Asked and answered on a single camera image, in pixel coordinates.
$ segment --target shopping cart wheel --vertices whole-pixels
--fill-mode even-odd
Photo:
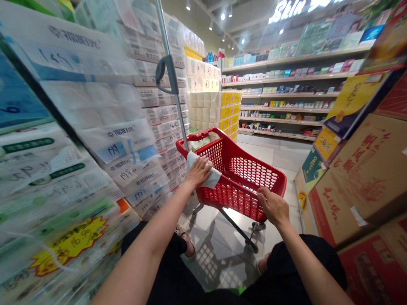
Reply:
[[[252,222],[251,226],[253,227],[253,230],[255,230],[255,231],[262,231],[262,230],[266,229],[265,223]]]
[[[259,252],[259,247],[257,245],[255,245],[254,242],[252,242],[251,240],[246,239],[245,243],[251,252],[253,252],[253,253]]]

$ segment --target hand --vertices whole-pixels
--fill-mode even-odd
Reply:
[[[290,211],[288,203],[279,195],[272,193],[268,188],[261,187],[257,190],[257,196],[263,206],[267,219],[279,229],[281,226],[290,224]]]
[[[212,174],[212,166],[206,165],[208,161],[208,157],[198,157],[188,171],[184,183],[190,184],[194,189],[200,187]]]

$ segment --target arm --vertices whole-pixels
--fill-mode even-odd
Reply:
[[[268,220],[279,230],[313,305],[353,304],[290,224],[285,200],[264,187],[257,194]]]
[[[92,300],[92,304],[146,304],[179,217],[192,191],[210,175],[208,158],[198,158],[181,187],[148,222]]]

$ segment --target person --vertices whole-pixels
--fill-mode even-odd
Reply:
[[[258,263],[262,275],[240,296],[227,289],[205,293],[180,257],[193,257],[195,246],[174,228],[192,191],[210,176],[207,162],[199,157],[167,204],[124,238],[123,256],[92,304],[353,304],[333,248],[322,238],[298,235],[288,204],[265,187],[257,195],[283,242]]]

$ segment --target sandal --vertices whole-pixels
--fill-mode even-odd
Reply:
[[[179,237],[183,236],[184,234],[187,235],[187,237],[188,237],[188,239],[189,239],[189,242],[192,244],[192,247],[194,248],[194,253],[193,253],[191,256],[188,256],[188,255],[186,254],[186,252],[185,252],[185,253],[184,253],[184,256],[185,256],[188,260],[194,260],[195,257],[196,257],[195,245],[194,245],[194,243],[192,242],[192,239],[191,239],[191,237],[189,236],[189,234],[187,233],[187,231],[185,231],[185,230],[183,229],[183,227],[182,227],[180,224],[177,224],[177,227],[176,227],[174,233],[176,233]]]

